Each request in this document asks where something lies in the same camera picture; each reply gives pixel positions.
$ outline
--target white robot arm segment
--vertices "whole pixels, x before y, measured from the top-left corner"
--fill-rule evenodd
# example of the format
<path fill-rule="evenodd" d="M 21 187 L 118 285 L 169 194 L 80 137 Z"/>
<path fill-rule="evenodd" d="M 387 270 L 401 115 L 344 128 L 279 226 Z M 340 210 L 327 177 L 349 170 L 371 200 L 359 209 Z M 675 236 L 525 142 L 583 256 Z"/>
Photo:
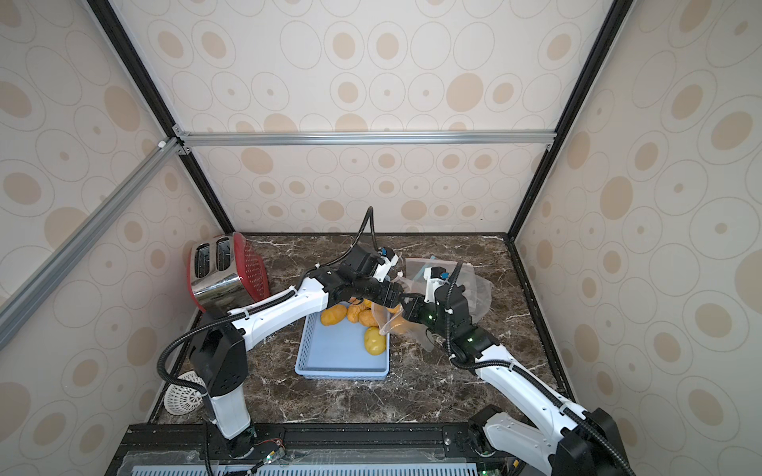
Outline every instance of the white robot arm segment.
<path fill-rule="evenodd" d="M 290 291 L 295 290 L 293 286 L 276 295 L 270 296 L 264 301 L 257 302 L 254 305 L 247 306 L 253 308 L 265 304 L 269 301 L 280 298 Z M 296 290 L 296 294 L 291 299 L 253 314 L 247 318 L 233 321 L 235 328 L 244 332 L 243 339 L 246 342 L 246 350 L 249 351 L 255 345 L 260 343 L 273 332 L 276 332 L 288 324 L 298 321 L 306 315 L 313 312 L 320 312 L 328 306 L 328 293 L 323 291 L 323 286 L 314 278 L 305 278 L 301 287 Z M 230 315 L 245 312 L 246 308 L 233 309 L 229 311 Z"/>
<path fill-rule="evenodd" d="M 482 352 L 482 357 L 476 362 L 493 359 L 505 360 L 513 363 L 516 367 L 527 370 L 502 345 L 489 347 Z M 561 430 L 574 428 L 577 424 L 562 413 L 563 407 L 557 408 L 534 385 L 507 367 L 490 366 L 477 369 L 476 375 L 498 389 L 537 426 L 537 428 L 532 428 L 525 423 L 516 421 L 506 413 L 496 414 L 487 420 L 484 427 L 485 435 L 490 444 L 495 449 L 509 452 L 534 468 L 550 475 L 552 468 L 548 456 L 555 454 L 556 446 L 563 438 Z M 563 402 L 565 407 L 584 418 L 582 406 L 564 398 L 547 385 L 545 387 Z"/>

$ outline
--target wire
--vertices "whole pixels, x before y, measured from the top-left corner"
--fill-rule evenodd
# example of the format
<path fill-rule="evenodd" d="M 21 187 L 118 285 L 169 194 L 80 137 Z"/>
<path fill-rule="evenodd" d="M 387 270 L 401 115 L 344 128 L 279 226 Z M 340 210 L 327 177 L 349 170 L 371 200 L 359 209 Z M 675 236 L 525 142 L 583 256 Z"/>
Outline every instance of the wire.
<path fill-rule="evenodd" d="M 352 240 L 352 245 L 349 247 L 349 249 L 346 250 L 340 257 L 336 258 L 335 260 L 333 260 L 333 261 L 331 261 L 331 262 L 329 262 L 327 264 L 323 264 L 321 266 L 330 266 L 330 265 L 336 264 L 337 262 L 339 262 L 339 261 L 343 260 L 344 258 L 346 258 L 346 256 L 349 255 L 349 253 L 352 251 L 352 249 L 360 241 L 360 236 L 363 234 L 363 231 L 365 230 L 365 227 L 367 226 L 367 223 L 368 223 L 369 220 L 370 220 L 371 236 L 373 237 L 373 246 L 377 249 L 378 247 L 377 247 L 377 244 L 376 244 L 376 231 L 375 231 L 375 226 L 373 225 L 373 207 L 369 206 L 368 210 L 365 212 L 365 217 L 363 218 L 363 224 L 360 226 L 360 230 L 357 232 L 357 234 L 355 235 L 354 239 Z M 313 271 L 315 269 L 317 269 L 317 267 L 314 267 L 314 268 L 311 268 L 311 269 L 307 270 L 302 275 L 302 279 L 299 281 L 299 286 L 297 287 L 297 289 L 300 289 L 302 287 L 302 283 L 304 282 L 304 279 L 307 277 L 307 274 L 310 271 Z M 270 301 L 270 302 L 266 302 L 263 305 L 260 305 L 260 306 L 258 306 L 256 308 L 251 309 L 249 311 L 249 315 L 256 314 L 257 312 L 260 312 L 260 311 L 263 311 L 265 309 L 271 308 L 271 307 L 273 307 L 275 305 L 279 305 L 281 302 L 285 302 L 287 299 L 290 299 L 295 294 L 296 293 L 294 291 L 291 291 L 291 292 L 288 292 L 287 294 L 281 296 L 278 299 L 275 299 L 275 300 Z M 246 316 L 246 314 L 243 314 L 243 313 L 240 313 L 240 314 L 237 314 L 237 315 L 225 316 L 224 318 L 216 319 L 214 322 L 210 322 L 209 324 L 206 324 L 204 326 L 196 327 L 194 329 L 191 329 L 190 331 L 188 331 L 185 334 L 181 335 L 177 339 L 173 340 L 164 349 L 164 351 L 161 353 L 161 355 L 159 355 L 159 357 L 158 357 L 158 360 L 156 362 L 156 372 L 158 373 L 158 376 L 161 377 L 162 380 L 164 380 L 165 382 L 167 382 L 169 384 L 177 385 L 177 386 L 180 386 L 180 387 L 192 388 L 193 390 L 199 392 L 202 397 L 208 395 L 207 394 L 207 389 L 203 385 L 197 384 L 196 382 L 189 382 L 188 380 L 178 379 L 177 377 L 174 377 L 173 375 L 170 375 L 167 372 L 166 363 L 167 363 L 167 359 L 169 358 L 169 354 L 172 353 L 172 350 L 176 349 L 183 342 L 185 342 L 186 340 L 189 340 L 194 335 L 199 334 L 199 333 L 204 332 L 204 331 L 208 331 L 209 329 L 213 329 L 215 327 L 219 327 L 219 326 L 221 326 L 223 324 L 228 324 L 229 322 L 237 321 L 238 319 L 241 319 L 241 318 L 243 318 L 245 316 Z"/>
<path fill-rule="evenodd" d="M 257 470 L 259 470 L 259 468 L 262 466 L 264 466 L 264 463 L 259 462 L 251 469 L 247 469 L 246 471 L 231 471 L 229 473 L 225 473 L 225 476 L 250 476 L 251 474 L 257 474 Z"/>
<path fill-rule="evenodd" d="M 338 258 L 331 260 L 327 262 L 326 264 L 319 264 L 316 267 L 311 267 L 307 271 L 304 272 L 302 275 L 302 279 L 299 280 L 299 285 L 296 287 L 297 289 L 300 289 L 302 287 L 302 283 L 304 283 L 304 279 L 307 277 L 309 273 L 311 273 L 314 270 L 317 270 L 320 267 L 325 266 L 331 266 L 332 264 L 336 264 L 339 261 L 343 260 L 347 256 L 349 256 L 349 253 L 352 252 L 355 246 L 357 246 L 357 243 L 360 242 L 360 237 L 363 235 L 363 232 L 365 231 L 365 227 L 368 225 L 368 222 L 370 221 L 370 237 L 373 239 L 373 248 L 378 251 L 379 247 L 376 243 L 376 226 L 373 224 L 373 207 L 369 206 L 368 210 L 365 211 L 365 216 L 363 217 L 363 223 L 360 225 L 360 230 L 357 231 L 357 234 L 352 239 L 352 244 L 349 245 L 349 249 L 347 249 L 341 256 Z"/>
<path fill-rule="evenodd" d="M 258 312 L 264 311 L 265 309 L 269 309 L 273 306 L 279 305 L 282 302 L 285 302 L 288 299 L 291 299 L 294 297 L 296 292 L 289 291 L 280 298 L 274 299 L 269 302 L 265 302 L 262 305 L 259 305 L 249 311 L 249 315 L 256 314 Z M 194 329 L 191 329 L 190 331 L 186 332 L 185 334 L 181 335 L 177 339 L 173 340 L 162 352 L 160 356 L 158 356 L 158 360 L 156 361 L 156 372 L 158 373 L 158 376 L 162 378 L 167 383 L 178 385 L 180 387 L 188 387 L 192 388 L 193 390 L 199 392 L 202 397 L 208 395 L 207 389 L 201 385 L 197 384 L 196 382 L 189 382 L 188 380 L 178 379 L 176 377 L 173 377 L 172 375 L 169 375 L 167 372 L 167 359 L 169 358 L 169 354 L 172 353 L 172 350 L 176 349 L 180 344 L 185 342 L 186 340 L 190 339 L 196 334 L 199 334 L 204 331 L 208 331 L 209 329 L 213 329 L 215 327 L 219 327 L 223 324 L 227 324 L 229 322 L 237 321 L 238 319 L 242 319 L 246 317 L 246 314 L 241 312 L 238 314 L 225 316 L 224 318 L 216 319 L 213 322 L 210 322 L 209 324 L 205 324 L 201 327 L 196 327 Z"/>
<path fill-rule="evenodd" d="M 283 444 L 283 440 L 282 440 L 282 439 L 280 439 L 280 438 L 263 439 L 263 440 L 262 440 L 262 441 L 260 441 L 259 443 L 255 444 L 255 446 L 259 446 L 259 445 L 262 445 L 262 444 L 264 444 L 264 443 L 267 443 L 267 442 L 273 442 L 273 443 L 275 443 L 276 445 L 280 446 L 281 448 L 285 448 L 285 447 L 286 447 L 286 446 Z"/>
<path fill-rule="evenodd" d="M 450 287 L 447 289 L 447 297 L 444 301 L 444 330 L 445 330 L 445 345 L 447 348 L 447 356 L 450 359 L 450 362 L 457 367 L 458 369 L 463 370 L 477 370 L 477 369 L 484 369 L 485 367 L 507 367 L 512 372 L 516 372 L 517 374 L 524 377 L 525 380 L 527 380 L 530 384 L 532 384 L 537 390 L 540 391 L 552 404 L 554 404 L 557 408 L 561 408 L 563 406 L 563 403 L 537 378 L 535 377 L 531 372 L 524 370 L 520 366 L 512 366 L 511 363 L 507 360 L 502 359 L 490 359 L 490 360 L 483 360 L 481 362 L 477 363 L 464 363 L 460 362 L 455 354 L 453 354 L 453 344 L 452 344 L 452 336 L 450 335 L 450 313 L 447 312 L 450 309 L 450 294 L 453 291 L 453 288 L 455 287 L 455 282 L 458 279 L 458 275 L 460 274 L 460 268 L 462 267 L 463 262 L 458 261 L 458 264 L 455 266 L 455 270 L 452 274 L 450 274 L 448 281 L 450 282 Z M 599 445 L 601 445 L 607 453 L 613 458 L 614 462 L 617 466 L 619 466 L 622 471 L 627 476 L 635 476 L 635 472 L 632 470 L 632 468 L 629 467 L 629 464 L 627 464 L 627 460 L 624 459 L 622 454 L 619 452 L 618 449 L 616 449 L 606 438 L 603 437 L 600 433 L 598 433 L 587 421 L 580 418 L 579 415 L 577 415 L 574 411 L 572 411 L 571 408 L 565 408 L 564 409 L 564 415 L 569 417 L 572 421 L 574 421 L 577 425 L 581 426 L 587 433 L 590 434 L 590 437 L 594 439 Z"/>
<path fill-rule="evenodd" d="M 506 465 L 508 468 L 507 476 L 518 476 L 527 466 L 527 462 L 525 462 L 524 460 L 516 458 L 514 461 L 515 463 L 512 465 L 508 465 L 506 462 Z"/>
<path fill-rule="evenodd" d="M 460 276 L 460 269 L 463 267 L 463 262 L 458 261 L 458 263 L 455 265 L 455 269 L 453 270 L 453 273 L 448 276 L 448 281 L 450 283 L 449 287 L 447 288 L 447 297 L 444 299 L 444 342 L 447 347 L 447 357 L 450 359 L 450 362 L 453 363 L 455 367 L 458 366 L 457 359 L 454 359 L 453 355 L 453 337 L 450 335 L 450 326 L 452 325 L 450 323 L 450 313 L 447 311 L 452 311 L 450 308 L 450 297 L 453 294 L 453 288 L 455 288 L 455 283 L 458 280 L 458 276 Z"/>
<path fill-rule="evenodd" d="M 209 422 L 203 422 L 203 464 L 207 467 L 207 476 L 214 476 L 212 462 L 209 459 Z"/>

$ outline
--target plastic bag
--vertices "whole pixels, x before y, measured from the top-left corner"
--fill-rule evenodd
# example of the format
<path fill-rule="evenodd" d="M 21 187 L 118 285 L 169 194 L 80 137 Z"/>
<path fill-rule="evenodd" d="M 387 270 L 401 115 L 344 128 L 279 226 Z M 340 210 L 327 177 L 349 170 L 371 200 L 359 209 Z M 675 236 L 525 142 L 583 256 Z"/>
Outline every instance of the plastic bag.
<path fill-rule="evenodd" d="M 426 279 L 424 279 L 426 268 L 439 266 L 448 273 L 452 273 L 456 265 L 456 261 L 442 261 L 433 256 L 431 258 L 405 258 L 407 279 L 411 280 L 411 292 L 426 293 Z M 481 276 L 476 276 L 474 266 L 471 263 L 464 263 L 463 267 L 460 268 L 457 284 L 466 287 L 466 290 L 463 291 L 463 297 L 469 302 L 469 313 L 473 323 L 476 324 L 487 314 L 489 306 L 492 304 L 492 283 Z"/>
<path fill-rule="evenodd" d="M 405 292 L 410 292 L 410 280 L 406 280 L 403 277 L 396 277 L 393 282 L 399 282 L 402 287 L 405 288 Z M 404 335 L 412 340 L 417 341 L 426 352 L 434 350 L 434 342 L 431 338 L 431 333 L 425 325 L 418 322 L 410 322 L 402 317 L 402 306 L 391 313 L 389 309 L 372 303 L 370 310 L 373 313 L 373 317 L 376 318 L 376 322 L 379 325 L 379 333 L 381 335 L 397 334 Z"/>

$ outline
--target white strainer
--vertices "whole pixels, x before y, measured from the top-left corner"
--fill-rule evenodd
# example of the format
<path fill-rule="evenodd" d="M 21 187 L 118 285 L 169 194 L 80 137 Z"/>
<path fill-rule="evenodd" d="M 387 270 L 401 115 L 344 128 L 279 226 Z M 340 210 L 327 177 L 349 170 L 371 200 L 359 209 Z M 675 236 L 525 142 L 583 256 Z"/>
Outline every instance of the white strainer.
<path fill-rule="evenodd" d="M 178 378 L 203 385 L 203 380 L 196 375 L 194 370 L 185 372 Z M 202 403 L 201 394 L 188 387 L 181 387 L 174 384 L 169 385 L 167 392 L 164 394 L 164 408 L 173 415 L 189 414 L 191 411 L 200 407 Z"/>

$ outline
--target black frame rail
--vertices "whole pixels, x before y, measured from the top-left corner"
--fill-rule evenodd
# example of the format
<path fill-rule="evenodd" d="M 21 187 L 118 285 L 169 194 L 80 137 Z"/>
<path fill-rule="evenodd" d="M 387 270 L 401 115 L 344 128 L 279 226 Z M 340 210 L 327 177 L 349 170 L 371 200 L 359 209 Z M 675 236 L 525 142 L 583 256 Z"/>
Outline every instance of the black frame rail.
<path fill-rule="evenodd" d="M 193 155 L 193 152 L 189 147 L 183 145 L 182 137 L 178 135 L 178 131 L 175 130 L 174 117 L 169 112 L 167 104 L 162 99 L 162 95 L 158 92 L 156 84 L 151 79 L 151 75 L 146 69 L 146 65 L 143 64 L 140 59 L 140 55 L 127 32 L 124 30 L 117 13 L 114 8 L 111 7 L 111 3 L 108 0 L 88 0 L 88 4 L 93 11 L 93 14 L 98 19 L 98 23 L 101 24 L 103 31 L 108 36 L 114 49 L 117 51 L 122 63 L 132 77 L 135 85 L 137 86 L 140 94 L 145 98 L 146 103 L 151 108 L 154 116 L 156 117 L 159 125 L 162 127 L 164 134 L 167 137 L 176 137 L 182 145 L 180 152 L 180 159 L 185 166 L 190 178 L 196 184 L 198 191 L 201 193 L 203 199 L 207 202 L 209 210 L 212 211 L 214 218 L 219 223 L 219 227 L 226 235 L 233 233 L 232 222 L 228 217 L 223 205 L 217 198 L 217 195 L 212 190 L 212 186 L 207 180 L 201 170 L 201 166 L 198 165 L 198 161 Z"/>
<path fill-rule="evenodd" d="M 209 444 L 209 457 L 221 465 L 255 465 L 273 446 L 261 444 L 279 438 L 289 453 L 304 458 L 309 453 L 335 455 L 337 452 L 364 453 L 363 462 L 372 462 L 370 456 L 385 451 L 393 453 L 421 452 L 426 458 L 435 457 L 445 462 L 477 463 L 484 469 L 502 468 L 513 462 L 512 455 L 495 452 L 489 456 L 477 454 L 469 443 L 467 423 L 255 423 L 260 442 L 244 458 L 230 456 L 228 440 L 214 425 L 130 425 L 117 448 L 105 476 L 116 476 L 124 457 L 135 452 L 193 451 L 203 458 Z"/>
<path fill-rule="evenodd" d="M 595 39 L 595 43 L 593 43 L 590 55 L 588 56 L 587 61 L 585 61 L 584 66 L 582 66 L 582 72 L 579 75 L 577 83 L 571 91 L 569 100 L 566 103 L 566 107 L 561 114 L 558 126 L 555 128 L 555 141 L 550 150 L 546 151 L 543 158 L 540 159 L 537 171 L 535 172 L 534 177 L 532 177 L 527 193 L 524 194 L 524 197 L 521 200 L 521 205 L 519 206 L 516 217 L 514 218 L 505 239 L 508 253 L 511 255 L 511 262 L 514 265 L 514 270 L 521 283 L 524 297 L 527 299 L 529 312 L 535 327 L 537 327 L 540 342 L 545 348 L 545 353 L 548 356 L 548 367 L 558 383 L 558 392 L 570 400 L 574 400 L 574 394 L 572 394 L 572 388 L 569 385 L 568 377 L 561 364 L 559 354 L 553 345 L 545 317 L 539 307 L 537 297 L 534 295 L 529 277 L 516 248 L 516 238 L 518 237 L 524 222 L 527 220 L 527 217 L 539 196 L 539 192 L 542 190 L 545 180 L 548 177 L 548 173 L 564 146 L 568 134 L 574 126 L 575 120 L 582 108 L 582 104 L 588 97 L 601 67 L 606 62 L 606 57 L 611 50 L 616 35 L 619 33 L 634 1 L 635 0 L 614 0 L 611 4 L 604 23 L 600 27 L 598 36 Z"/>

